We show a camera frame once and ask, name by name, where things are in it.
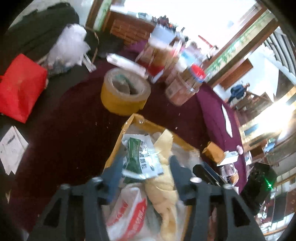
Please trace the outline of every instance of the person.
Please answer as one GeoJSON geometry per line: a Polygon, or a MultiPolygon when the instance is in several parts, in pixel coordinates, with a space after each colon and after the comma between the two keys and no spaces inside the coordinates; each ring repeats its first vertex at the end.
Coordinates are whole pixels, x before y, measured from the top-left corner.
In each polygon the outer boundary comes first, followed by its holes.
{"type": "Polygon", "coordinates": [[[230,104],[234,98],[237,98],[237,99],[242,98],[249,86],[250,86],[250,84],[247,83],[246,85],[236,85],[236,86],[232,87],[230,90],[231,96],[228,99],[227,103],[230,104]]]}

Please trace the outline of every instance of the yellow tape roll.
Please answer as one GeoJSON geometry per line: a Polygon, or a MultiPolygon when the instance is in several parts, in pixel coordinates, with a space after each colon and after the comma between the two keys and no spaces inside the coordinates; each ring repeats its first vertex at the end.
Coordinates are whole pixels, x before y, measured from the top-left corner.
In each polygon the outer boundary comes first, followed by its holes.
{"type": "Polygon", "coordinates": [[[121,116],[130,116],[144,108],[150,93],[151,87],[147,80],[132,72],[115,68],[105,75],[101,100],[108,111],[121,116]],[[113,81],[121,74],[130,81],[137,94],[126,94],[115,88],[113,81]]]}

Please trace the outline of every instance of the red bag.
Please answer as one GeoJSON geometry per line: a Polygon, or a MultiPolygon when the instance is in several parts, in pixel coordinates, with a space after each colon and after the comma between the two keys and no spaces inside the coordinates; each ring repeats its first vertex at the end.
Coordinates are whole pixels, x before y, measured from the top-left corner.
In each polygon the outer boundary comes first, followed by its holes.
{"type": "Polygon", "coordinates": [[[46,78],[46,69],[19,54],[1,77],[0,113],[25,123],[45,88],[46,78]]]}

